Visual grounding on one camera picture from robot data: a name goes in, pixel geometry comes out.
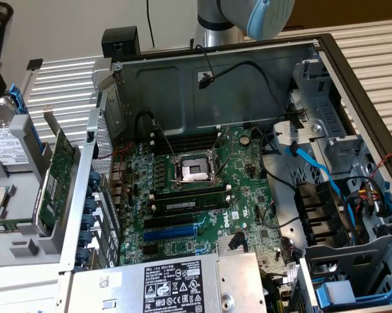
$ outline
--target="cpu socket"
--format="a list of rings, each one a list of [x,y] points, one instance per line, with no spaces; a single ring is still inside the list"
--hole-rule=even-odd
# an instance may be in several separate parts
[[[226,160],[220,164],[220,156],[217,153],[217,147],[223,140],[229,140],[231,146]],[[177,155],[174,158],[175,179],[173,182],[175,183],[175,186],[181,188],[181,184],[184,183],[208,183],[209,185],[220,183],[221,179],[218,177],[218,174],[229,161],[232,152],[232,135],[230,134],[229,128],[226,128],[218,137],[212,149],[185,155]]]

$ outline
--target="hard drive label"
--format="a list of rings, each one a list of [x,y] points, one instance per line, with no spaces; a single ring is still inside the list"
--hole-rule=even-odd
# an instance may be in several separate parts
[[[144,313],[202,313],[200,260],[145,268]]]
[[[19,139],[8,128],[0,128],[0,161],[3,165],[29,163]]]

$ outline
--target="cable connector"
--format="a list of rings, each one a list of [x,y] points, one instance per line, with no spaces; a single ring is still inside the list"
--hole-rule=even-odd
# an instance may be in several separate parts
[[[245,239],[243,231],[237,231],[234,237],[230,240],[228,247],[230,250],[236,250],[240,245],[243,245],[243,252],[248,252],[248,243]]]
[[[288,148],[288,150],[289,150],[289,152],[291,153],[291,155],[293,156],[293,157],[296,157],[298,154],[297,154],[297,150],[300,148],[300,146],[298,145],[298,143],[294,140],[293,142],[292,142],[292,144],[289,146],[289,148]]]
[[[213,83],[215,79],[211,77],[210,75],[207,75],[203,77],[199,82],[198,82],[198,89],[205,89],[210,86],[211,83]]]

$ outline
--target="pcie slot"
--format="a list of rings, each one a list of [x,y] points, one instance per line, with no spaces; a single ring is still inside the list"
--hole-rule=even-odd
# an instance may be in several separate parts
[[[197,226],[188,225],[167,230],[148,231],[143,233],[143,241],[156,241],[188,236],[197,237]]]
[[[193,216],[177,216],[177,217],[162,217],[162,218],[152,218],[150,220],[144,220],[143,227],[145,229],[149,228],[161,228],[161,227],[171,227],[185,224],[193,224]]]

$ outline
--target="black pcie slot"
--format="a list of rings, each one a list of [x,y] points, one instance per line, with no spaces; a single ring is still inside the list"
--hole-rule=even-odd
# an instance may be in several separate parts
[[[177,256],[163,256],[160,258],[152,258],[152,259],[142,260],[142,263],[164,261],[164,260],[177,259],[177,258],[186,258],[187,256],[195,256],[195,255],[196,255],[195,253],[186,253],[186,254],[179,254]]]
[[[203,134],[168,136],[168,141],[175,153],[207,150],[212,148],[217,139],[217,131]],[[156,155],[165,155],[171,152],[164,138],[159,138],[155,147]]]
[[[179,216],[179,217],[163,217],[152,218],[151,220],[144,220],[143,227],[147,230],[150,228],[170,227],[177,225],[192,224],[193,216]]]
[[[189,214],[189,213],[199,213],[204,211],[212,211],[228,208],[229,203],[225,204],[215,204],[215,205],[204,205],[203,207],[189,207],[183,209],[169,210],[169,211],[155,211],[155,216],[168,216],[168,215],[179,215],[179,214]]]
[[[212,187],[212,188],[203,188],[203,189],[196,189],[196,190],[171,192],[169,194],[155,194],[155,201],[182,198],[182,197],[187,197],[187,196],[197,196],[199,194],[212,194],[215,192],[221,192],[221,191],[225,191],[225,190],[226,190],[226,185],[219,186],[219,187]]]

